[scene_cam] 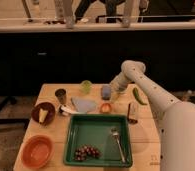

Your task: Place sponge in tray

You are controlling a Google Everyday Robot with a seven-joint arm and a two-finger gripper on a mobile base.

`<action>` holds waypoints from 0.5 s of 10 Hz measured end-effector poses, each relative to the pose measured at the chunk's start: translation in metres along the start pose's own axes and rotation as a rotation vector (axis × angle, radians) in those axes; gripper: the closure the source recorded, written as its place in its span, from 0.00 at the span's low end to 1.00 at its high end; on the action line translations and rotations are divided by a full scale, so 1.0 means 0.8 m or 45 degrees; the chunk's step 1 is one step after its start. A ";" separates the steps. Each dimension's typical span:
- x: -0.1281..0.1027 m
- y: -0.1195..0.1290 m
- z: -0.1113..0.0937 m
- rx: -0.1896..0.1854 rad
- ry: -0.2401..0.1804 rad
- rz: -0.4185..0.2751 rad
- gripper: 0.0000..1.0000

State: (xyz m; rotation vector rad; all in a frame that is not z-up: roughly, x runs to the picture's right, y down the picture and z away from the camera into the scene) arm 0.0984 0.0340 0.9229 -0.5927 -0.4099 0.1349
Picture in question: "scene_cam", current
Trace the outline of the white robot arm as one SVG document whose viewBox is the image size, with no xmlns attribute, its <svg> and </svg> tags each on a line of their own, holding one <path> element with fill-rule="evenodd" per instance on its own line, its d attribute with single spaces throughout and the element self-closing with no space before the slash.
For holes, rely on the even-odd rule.
<svg viewBox="0 0 195 171">
<path fill-rule="evenodd" d="M 195 171 L 195 104 L 181 101 L 148 78 L 143 62 L 125 60 L 110 82 L 116 93 L 134 82 L 163 115 L 160 171 Z"/>
</svg>

